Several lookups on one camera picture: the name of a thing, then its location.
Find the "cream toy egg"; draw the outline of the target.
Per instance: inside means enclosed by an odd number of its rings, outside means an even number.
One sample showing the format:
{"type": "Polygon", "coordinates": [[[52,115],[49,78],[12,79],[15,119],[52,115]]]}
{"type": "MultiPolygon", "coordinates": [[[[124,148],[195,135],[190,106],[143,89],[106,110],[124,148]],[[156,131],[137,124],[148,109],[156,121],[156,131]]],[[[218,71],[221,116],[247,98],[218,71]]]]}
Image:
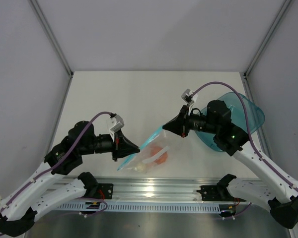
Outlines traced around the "cream toy egg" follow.
{"type": "Polygon", "coordinates": [[[135,166],[135,171],[138,173],[143,173],[145,174],[147,172],[147,165],[140,162],[135,166]]]}

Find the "clear zip top bag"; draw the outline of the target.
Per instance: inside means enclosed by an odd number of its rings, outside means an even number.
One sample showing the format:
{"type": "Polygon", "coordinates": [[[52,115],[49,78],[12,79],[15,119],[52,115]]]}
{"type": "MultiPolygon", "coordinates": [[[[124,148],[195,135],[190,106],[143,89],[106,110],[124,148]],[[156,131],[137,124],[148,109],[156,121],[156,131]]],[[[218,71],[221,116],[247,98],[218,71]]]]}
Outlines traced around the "clear zip top bag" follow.
{"type": "Polygon", "coordinates": [[[135,166],[142,162],[147,165],[147,172],[161,167],[175,160],[181,153],[187,149],[184,139],[172,132],[162,129],[160,126],[154,131],[147,140],[140,146],[140,152],[128,156],[118,167],[118,171],[135,171],[135,166]],[[165,163],[154,165],[154,158],[150,155],[153,146],[168,147],[168,158],[165,163]]]}

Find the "orange toy pumpkin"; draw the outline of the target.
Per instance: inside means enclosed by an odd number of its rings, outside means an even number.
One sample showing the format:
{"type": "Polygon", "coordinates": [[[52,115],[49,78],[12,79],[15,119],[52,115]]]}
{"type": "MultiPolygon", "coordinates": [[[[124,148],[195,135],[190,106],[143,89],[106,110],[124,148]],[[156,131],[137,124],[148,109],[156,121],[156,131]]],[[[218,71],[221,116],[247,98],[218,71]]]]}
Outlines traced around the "orange toy pumpkin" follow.
{"type": "Polygon", "coordinates": [[[168,147],[153,146],[150,155],[154,158],[153,164],[160,165],[166,162],[168,158],[168,147]]]}

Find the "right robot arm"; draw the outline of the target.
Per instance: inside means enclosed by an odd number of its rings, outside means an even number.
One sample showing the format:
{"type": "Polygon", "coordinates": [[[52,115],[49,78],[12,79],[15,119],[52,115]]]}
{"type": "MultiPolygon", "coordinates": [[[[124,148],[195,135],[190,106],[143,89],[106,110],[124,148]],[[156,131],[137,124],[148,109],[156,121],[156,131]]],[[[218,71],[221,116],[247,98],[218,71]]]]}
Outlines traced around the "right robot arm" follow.
{"type": "Polygon", "coordinates": [[[181,137],[190,131],[214,135],[214,143],[228,155],[247,166],[267,189],[226,175],[218,182],[217,195],[222,200],[241,198],[267,210],[281,226],[292,229],[298,223],[298,180],[288,175],[267,155],[259,151],[251,136],[231,121],[231,111],[224,101],[213,100],[207,113],[194,114],[184,105],[179,114],[162,127],[181,137]]]}

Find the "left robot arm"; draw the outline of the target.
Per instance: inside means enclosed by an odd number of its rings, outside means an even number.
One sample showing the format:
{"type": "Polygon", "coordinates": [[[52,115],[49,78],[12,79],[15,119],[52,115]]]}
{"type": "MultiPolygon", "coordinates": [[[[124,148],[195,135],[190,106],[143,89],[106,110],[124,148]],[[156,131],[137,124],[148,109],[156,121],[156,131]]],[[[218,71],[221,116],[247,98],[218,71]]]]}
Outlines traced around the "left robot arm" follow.
{"type": "Polygon", "coordinates": [[[90,172],[83,172],[61,188],[45,193],[51,185],[80,166],[84,155],[111,153],[112,159],[117,161],[139,151],[140,148],[120,129],[113,134],[95,135],[92,123],[76,123],[21,188],[2,201],[0,233],[17,237],[66,202],[77,198],[99,200],[100,184],[90,172]]]}

